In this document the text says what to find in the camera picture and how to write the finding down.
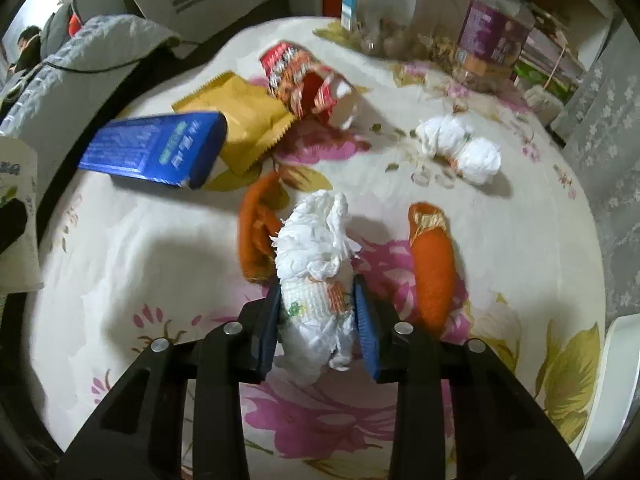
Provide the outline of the floral tablecloth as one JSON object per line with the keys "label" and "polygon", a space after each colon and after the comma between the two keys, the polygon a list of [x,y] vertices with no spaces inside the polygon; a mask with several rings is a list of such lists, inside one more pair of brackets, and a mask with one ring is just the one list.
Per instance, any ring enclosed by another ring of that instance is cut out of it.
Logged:
{"label": "floral tablecloth", "polygon": [[301,44],[342,73],[362,103],[347,130],[298,122],[244,176],[218,164],[197,191],[79,171],[41,244],[43,288],[25,312],[30,394],[66,448],[119,377],[157,338],[206,335],[264,296],[239,264],[246,193],[285,226],[288,338],[258,386],[241,390],[256,479],[383,479],[396,389],[357,353],[328,359],[338,328],[304,286],[332,270],[412,318],[416,258],[408,212],[442,211],[457,258],[446,341],[480,338],[571,448],[591,412],[604,329],[596,225],[576,174],[534,114],[424,66],[401,75],[326,40],[329,25],[290,20],[232,39],[205,67],[128,107],[165,114],[216,76],[264,84],[262,54]]}

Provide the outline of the yellow snack wrapper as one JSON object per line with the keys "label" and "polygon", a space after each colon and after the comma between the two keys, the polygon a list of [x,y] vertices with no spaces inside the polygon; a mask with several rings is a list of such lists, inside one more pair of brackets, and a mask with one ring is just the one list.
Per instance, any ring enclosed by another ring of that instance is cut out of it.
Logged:
{"label": "yellow snack wrapper", "polygon": [[270,92],[233,72],[224,72],[201,88],[173,102],[176,113],[218,112],[228,132],[220,156],[241,177],[273,148],[296,117]]}

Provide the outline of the clear jar purple label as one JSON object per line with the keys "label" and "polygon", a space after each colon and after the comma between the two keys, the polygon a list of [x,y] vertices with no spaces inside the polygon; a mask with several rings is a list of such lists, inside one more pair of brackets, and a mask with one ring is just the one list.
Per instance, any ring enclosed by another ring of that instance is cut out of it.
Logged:
{"label": "clear jar purple label", "polygon": [[530,0],[470,0],[452,76],[473,91],[502,90],[534,25]]}

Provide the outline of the clear jar blue label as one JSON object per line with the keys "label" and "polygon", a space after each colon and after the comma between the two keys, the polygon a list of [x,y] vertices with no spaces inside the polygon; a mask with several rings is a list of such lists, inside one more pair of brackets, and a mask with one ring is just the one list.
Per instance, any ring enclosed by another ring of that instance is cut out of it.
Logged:
{"label": "clear jar blue label", "polygon": [[444,0],[342,0],[341,26],[363,54],[426,60]]}

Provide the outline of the red snack bag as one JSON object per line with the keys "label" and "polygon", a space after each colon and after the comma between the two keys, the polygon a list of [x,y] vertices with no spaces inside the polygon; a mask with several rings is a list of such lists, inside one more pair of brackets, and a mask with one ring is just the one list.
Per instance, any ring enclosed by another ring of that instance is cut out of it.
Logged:
{"label": "red snack bag", "polygon": [[340,72],[291,41],[279,41],[259,59],[269,90],[299,119],[312,117],[347,130],[358,115],[359,94]]}

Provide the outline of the white tissue wad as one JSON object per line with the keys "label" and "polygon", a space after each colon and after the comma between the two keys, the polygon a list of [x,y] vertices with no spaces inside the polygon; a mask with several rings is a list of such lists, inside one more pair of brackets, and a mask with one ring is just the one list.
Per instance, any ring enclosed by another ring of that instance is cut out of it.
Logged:
{"label": "white tissue wad", "polygon": [[291,382],[314,384],[327,368],[344,372],[352,362],[356,315],[347,198],[321,190],[303,198],[272,240],[281,307],[283,353],[276,357]]}

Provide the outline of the white lace curtain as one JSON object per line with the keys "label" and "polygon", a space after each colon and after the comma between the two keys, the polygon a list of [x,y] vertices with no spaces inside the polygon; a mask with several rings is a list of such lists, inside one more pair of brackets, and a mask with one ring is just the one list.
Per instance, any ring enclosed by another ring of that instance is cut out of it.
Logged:
{"label": "white lace curtain", "polygon": [[639,39],[616,29],[551,124],[600,238],[606,320],[639,311]]}

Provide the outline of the dark blue carton box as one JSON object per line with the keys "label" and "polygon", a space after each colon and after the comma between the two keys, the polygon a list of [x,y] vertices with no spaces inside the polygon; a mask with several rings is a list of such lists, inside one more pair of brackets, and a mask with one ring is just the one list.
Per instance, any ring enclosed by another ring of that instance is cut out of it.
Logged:
{"label": "dark blue carton box", "polygon": [[78,168],[197,190],[207,181],[227,131],[218,112],[114,119],[96,132]]}

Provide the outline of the person in dark clothes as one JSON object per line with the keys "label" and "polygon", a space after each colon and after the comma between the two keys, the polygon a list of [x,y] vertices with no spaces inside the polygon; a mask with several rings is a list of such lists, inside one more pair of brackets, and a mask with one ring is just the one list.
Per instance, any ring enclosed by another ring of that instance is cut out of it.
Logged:
{"label": "person in dark clothes", "polygon": [[26,27],[17,39],[17,47],[20,55],[14,64],[8,68],[8,75],[13,76],[21,70],[31,70],[41,60],[41,29],[32,25]]}

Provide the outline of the stacked papers pile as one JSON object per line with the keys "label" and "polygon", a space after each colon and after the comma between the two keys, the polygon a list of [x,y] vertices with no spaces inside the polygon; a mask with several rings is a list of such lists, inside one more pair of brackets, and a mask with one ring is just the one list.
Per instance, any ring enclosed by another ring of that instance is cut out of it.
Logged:
{"label": "stacked papers pile", "polygon": [[536,4],[530,10],[534,27],[514,65],[512,79],[521,92],[541,86],[566,104],[582,83],[585,67],[570,46],[568,28]]}

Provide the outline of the white crumpled tissue ball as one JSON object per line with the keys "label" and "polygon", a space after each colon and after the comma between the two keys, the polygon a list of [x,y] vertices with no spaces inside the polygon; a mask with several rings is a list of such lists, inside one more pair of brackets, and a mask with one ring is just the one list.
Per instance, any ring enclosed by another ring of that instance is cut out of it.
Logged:
{"label": "white crumpled tissue ball", "polygon": [[434,116],[416,127],[421,151],[429,158],[441,158],[459,177],[482,186],[501,170],[500,148],[491,140],[476,136],[470,124],[458,115]]}

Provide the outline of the grey striped sofa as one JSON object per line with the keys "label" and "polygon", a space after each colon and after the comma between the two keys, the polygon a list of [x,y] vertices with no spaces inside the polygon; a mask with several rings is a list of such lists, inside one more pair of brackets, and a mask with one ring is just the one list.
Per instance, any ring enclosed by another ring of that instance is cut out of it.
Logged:
{"label": "grey striped sofa", "polygon": [[93,133],[158,84],[210,61],[240,30],[280,18],[286,0],[220,0],[224,27],[197,47],[132,15],[92,18],[1,91],[1,197],[38,208],[72,176]]}

